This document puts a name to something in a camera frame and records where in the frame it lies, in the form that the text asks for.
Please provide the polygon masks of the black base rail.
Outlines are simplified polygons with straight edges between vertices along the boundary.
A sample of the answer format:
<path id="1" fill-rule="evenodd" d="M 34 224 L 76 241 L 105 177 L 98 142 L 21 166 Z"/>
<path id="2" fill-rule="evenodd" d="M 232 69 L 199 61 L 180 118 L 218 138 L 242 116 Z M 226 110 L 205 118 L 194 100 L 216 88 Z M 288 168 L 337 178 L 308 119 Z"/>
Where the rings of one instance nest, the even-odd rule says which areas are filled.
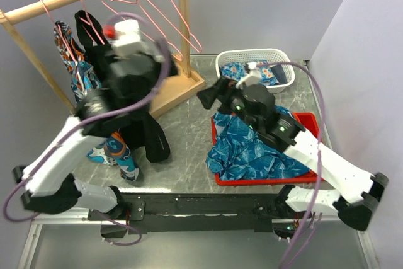
<path id="1" fill-rule="evenodd" d="M 271 232 L 273 220 L 303 216 L 269 193 L 123 193 L 127 203 L 117 220 L 142 234 L 179 231 Z"/>

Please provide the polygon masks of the red plastic tray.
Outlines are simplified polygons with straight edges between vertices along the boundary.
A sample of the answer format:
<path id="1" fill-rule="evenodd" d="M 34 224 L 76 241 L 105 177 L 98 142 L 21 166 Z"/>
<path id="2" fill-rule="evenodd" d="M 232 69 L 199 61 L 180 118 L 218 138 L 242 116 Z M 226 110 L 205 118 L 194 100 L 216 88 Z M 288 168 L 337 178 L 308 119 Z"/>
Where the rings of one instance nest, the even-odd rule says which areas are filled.
<path id="1" fill-rule="evenodd" d="M 315 115 L 311 112 L 293 112 L 294 118 L 300 122 L 307 130 L 309 130 L 314 136 L 319 133 L 319 126 Z M 284 185 L 284 184 L 302 184 L 302 183 L 314 183 L 316 182 L 317 175 L 313 171 L 309 171 L 296 178 L 284 178 L 284 179 L 268 179 L 268 180 L 235 180 L 224 181 L 221 180 L 219 174 L 215 174 L 215 182 L 219 186 L 258 186 L 258 185 Z"/>

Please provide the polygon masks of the black shorts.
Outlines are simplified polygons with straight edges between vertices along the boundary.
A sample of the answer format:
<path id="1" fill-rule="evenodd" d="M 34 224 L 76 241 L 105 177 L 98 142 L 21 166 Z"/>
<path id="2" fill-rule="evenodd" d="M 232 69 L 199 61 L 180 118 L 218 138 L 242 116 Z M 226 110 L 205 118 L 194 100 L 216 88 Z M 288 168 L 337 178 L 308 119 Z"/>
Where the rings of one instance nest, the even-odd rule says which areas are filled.
<path id="1" fill-rule="evenodd" d="M 74 15 L 77 36 L 85 49 L 86 59 L 94 67 L 98 79 L 102 84 L 106 84 L 108 66 L 115 60 L 100 23 L 91 14 L 89 16 L 105 44 L 102 45 L 91 26 L 81 20 L 86 18 L 83 10 Z M 169 158 L 171 150 L 164 131 L 148 112 L 137 115 L 129 125 L 120 129 L 120 134 L 131 151 L 144 147 L 146 158 L 151 163 L 160 163 Z"/>

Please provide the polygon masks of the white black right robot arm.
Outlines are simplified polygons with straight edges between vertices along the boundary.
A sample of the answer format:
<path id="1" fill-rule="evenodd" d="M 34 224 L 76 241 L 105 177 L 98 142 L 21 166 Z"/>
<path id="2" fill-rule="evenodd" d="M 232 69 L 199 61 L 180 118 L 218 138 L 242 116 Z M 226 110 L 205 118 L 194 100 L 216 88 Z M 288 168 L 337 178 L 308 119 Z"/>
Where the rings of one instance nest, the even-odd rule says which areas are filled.
<path id="1" fill-rule="evenodd" d="M 332 186 L 330 190 L 308 190 L 287 185 L 275 203 L 280 216 L 316 212 L 336 215 L 358 231 L 368 229 L 389 183 L 383 173 L 372 174 L 351 164 L 300 122 L 278 112 L 274 95 L 261 84 L 238 88 L 235 81 L 221 77 L 197 97 L 205 109 L 219 100 L 220 112 L 237 115 L 268 147 L 302 163 Z"/>

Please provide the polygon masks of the pink hanger holding shorts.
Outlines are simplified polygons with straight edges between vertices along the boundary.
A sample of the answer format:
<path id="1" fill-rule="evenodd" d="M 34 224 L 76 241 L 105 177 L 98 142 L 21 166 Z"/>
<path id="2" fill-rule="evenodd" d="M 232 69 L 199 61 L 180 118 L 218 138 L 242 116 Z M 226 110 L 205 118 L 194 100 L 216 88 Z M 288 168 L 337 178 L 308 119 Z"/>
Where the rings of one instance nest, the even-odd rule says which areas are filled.
<path id="1" fill-rule="evenodd" d="M 54 24 L 55 28 L 57 29 L 57 33 L 59 34 L 59 37 L 62 39 L 63 44 L 65 45 L 67 52 L 69 53 L 70 57 L 74 60 L 74 61 L 79 61 L 79 59 L 76 57 L 75 53 L 72 51 L 71 46 L 69 44 L 69 42 L 67 41 L 67 38 L 65 37 L 65 35 L 62 33 L 62 29 L 60 27 L 59 24 L 56 23 L 56 21 L 53 19 L 52 15 L 50 14 L 47 6 L 45 5 L 43 0 L 39 0 L 43 9 L 45 10 L 46 14 L 48 15 L 48 17 L 50 18 L 50 20 L 52 21 L 52 23 Z"/>

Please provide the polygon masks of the dark denim cloth in basket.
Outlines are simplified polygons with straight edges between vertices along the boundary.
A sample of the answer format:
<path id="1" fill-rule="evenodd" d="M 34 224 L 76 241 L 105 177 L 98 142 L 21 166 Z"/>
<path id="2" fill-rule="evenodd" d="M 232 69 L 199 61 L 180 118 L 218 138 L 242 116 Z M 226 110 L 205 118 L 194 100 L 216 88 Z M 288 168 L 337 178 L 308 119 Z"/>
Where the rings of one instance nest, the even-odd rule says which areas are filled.
<path id="1" fill-rule="evenodd" d="M 271 71 L 275 78 L 277 79 L 279 84 L 286 84 L 287 81 L 287 76 L 285 74 L 284 68 L 282 67 L 281 64 L 275 65 L 271 68 Z"/>

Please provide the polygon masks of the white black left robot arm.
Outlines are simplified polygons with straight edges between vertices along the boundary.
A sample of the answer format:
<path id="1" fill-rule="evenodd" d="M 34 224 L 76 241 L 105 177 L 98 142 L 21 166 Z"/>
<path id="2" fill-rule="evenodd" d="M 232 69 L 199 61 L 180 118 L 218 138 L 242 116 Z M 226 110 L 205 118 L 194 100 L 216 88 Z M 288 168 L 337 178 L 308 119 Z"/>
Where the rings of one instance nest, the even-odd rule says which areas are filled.
<path id="1" fill-rule="evenodd" d="M 117 130 L 129 129 L 133 138 L 146 138 L 150 103 L 169 77 L 171 54 L 162 61 L 139 53 L 112 62 L 106 87 L 91 90 L 78 104 L 76 114 L 65 121 L 54 141 L 33 163 L 16 166 L 14 179 L 24 188 L 23 208 L 44 214 L 60 214 L 72 207 L 98 210 L 116 220 L 128 209 L 115 186 L 80 181 L 72 172 L 84 153 Z"/>

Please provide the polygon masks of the white plastic basket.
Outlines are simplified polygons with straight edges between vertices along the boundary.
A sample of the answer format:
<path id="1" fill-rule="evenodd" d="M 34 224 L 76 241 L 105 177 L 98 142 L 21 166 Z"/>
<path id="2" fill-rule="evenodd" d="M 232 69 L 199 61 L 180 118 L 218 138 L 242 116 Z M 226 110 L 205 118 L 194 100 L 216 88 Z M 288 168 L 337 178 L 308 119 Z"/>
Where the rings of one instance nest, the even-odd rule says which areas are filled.
<path id="1" fill-rule="evenodd" d="M 286 53 L 278 49 L 243 49 L 243 50 L 228 50 L 218 54 L 215 59 L 215 70 L 217 77 L 222 76 L 219 72 L 219 66 L 230 62 L 256 62 L 267 61 L 268 67 L 281 64 L 287 76 L 287 83 L 276 86 L 266 86 L 271 93 L 281 93 L 285 88 L 293 84 L 295 80 L 295 72 L 293 67 L 287 65 L 289 58 Z"/>

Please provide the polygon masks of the blue leaf-print shorts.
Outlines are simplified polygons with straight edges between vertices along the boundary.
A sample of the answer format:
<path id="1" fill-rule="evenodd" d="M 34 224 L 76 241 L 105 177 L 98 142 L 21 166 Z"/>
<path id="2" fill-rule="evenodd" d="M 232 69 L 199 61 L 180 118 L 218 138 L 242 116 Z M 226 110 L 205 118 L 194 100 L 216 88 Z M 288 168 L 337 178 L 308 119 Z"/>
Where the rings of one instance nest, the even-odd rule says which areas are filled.
<path id="1" fill-rule="evenodd" d="M 207 168 L 222 181 L 296 178 L 309 168 L 268 147 L 239 117 L 215 113 L 215 139 L 207 153 Z"/>

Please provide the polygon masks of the orange blue patterned shorts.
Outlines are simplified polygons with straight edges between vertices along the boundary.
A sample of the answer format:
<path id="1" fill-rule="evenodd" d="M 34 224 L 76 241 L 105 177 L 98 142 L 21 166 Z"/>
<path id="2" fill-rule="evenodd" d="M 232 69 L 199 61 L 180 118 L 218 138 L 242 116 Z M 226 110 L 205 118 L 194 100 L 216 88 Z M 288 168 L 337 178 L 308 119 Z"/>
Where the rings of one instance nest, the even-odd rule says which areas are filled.
<path id="1" fill-rule="evenodd" d="M 102 84 L 94 71 L 94 67 L 87 62 L 84 51 L 81 50 L 74 40 L 70 26 L 60 20 L 57 20 L 56 23 L 60 25 L 62 33 L 67 38 L 72 51 L 79 59 L 79 61 L 74 61 L 70 57 L 62 39 L 57 33 L 57 29 L 54 27 L 54 41 L 63 64 L 70 75 L 71 90 L 75 101 L 79 103 L 89 91 L 101 88 Z M 95 163 L 119 166 L 120 176 L 125 180 L 135 181 L 138 178 L 139 167 L 133 160 L 132 153 L 118 130 L 102 143 L 92 148 L 86 154 L 86 157 Z"/>

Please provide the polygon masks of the aluminium frame rail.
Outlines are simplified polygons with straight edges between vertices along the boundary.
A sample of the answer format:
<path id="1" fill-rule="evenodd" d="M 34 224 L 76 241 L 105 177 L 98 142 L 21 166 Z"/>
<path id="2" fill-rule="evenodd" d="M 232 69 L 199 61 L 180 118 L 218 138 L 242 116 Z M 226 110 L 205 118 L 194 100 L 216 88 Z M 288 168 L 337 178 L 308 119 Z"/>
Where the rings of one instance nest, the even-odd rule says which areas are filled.
<path id="1" fill-rule="evenodd" d="M 378 268 L 372 241 L 316 216 L 296 239 L 290 219 L 256 214 L 150 214 L 141 198 L 128 231 L 84 209 L 33 220 L 20 268 Z"/>

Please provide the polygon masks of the blue floral shorts in basket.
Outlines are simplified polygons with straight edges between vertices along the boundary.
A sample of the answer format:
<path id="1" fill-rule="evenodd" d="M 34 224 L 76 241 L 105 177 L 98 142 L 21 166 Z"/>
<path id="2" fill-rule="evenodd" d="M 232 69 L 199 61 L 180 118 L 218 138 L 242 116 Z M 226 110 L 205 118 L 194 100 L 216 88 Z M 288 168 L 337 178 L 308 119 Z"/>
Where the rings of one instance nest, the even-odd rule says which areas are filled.
<path id="1" fill-rule="evenodd" d="M 282 78 L 275 71 L 277 66 L 268 67 L 267 61 L 256 61 L 256 66 L 261 72 L 260 84 L 265 86 L 276 86 L 280 85 Z M 247 75 L 249 69 L 248 62 L 230 62 L 219 66 L 219 72 L 222 76 L 228 77 L 230 79 L 240 81 L 243 77 Z"/>

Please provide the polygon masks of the wooden clothes rack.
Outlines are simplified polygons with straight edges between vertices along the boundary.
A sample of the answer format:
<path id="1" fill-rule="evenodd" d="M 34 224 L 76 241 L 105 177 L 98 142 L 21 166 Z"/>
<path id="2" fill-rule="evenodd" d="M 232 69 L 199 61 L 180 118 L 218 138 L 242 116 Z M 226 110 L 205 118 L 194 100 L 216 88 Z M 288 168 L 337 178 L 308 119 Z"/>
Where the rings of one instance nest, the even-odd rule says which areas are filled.
<path id="1" fill-rule="evenodd" d="M 54 93 L 61 99 L 70 112 L 74 111 L 72 102 L 61 90 L 60 86 L 45 68 L 44 64 L 40 61 L 32 48 L 18 33 L 14 26 L 23 21 L 27 21 L 34 17 L 45 14 L 47 11 L 62 8 L 76 1 L 81 0 L 44 0 L 23 6 L 7 13 L 1 12 L 1 26 L 14 40 L 17 46 L 19 46 L 26 58 L 32 63 L 35 69 L 40 73 L 40 75 L 44 78 L 44 80 L 48 83 Z M 205 80 L 191 67 L 190 64 L 191 33 L 188 24 L 189 0 L 178 1 L 178 13 L 180 18 L 179 34 L 181 36 L 181 53 L 183 55 L 183 59 L 177 60 L 176 63 L 181 70 L 178 76 L 168 79 L 162 85 L 161 92 L 152 103 L 151 115 L 154 117 L 159 117 L 168 112 L 175 106 L 186 101 L 191 96 L 194 96 L 196 92 L 205 87 Z"/>

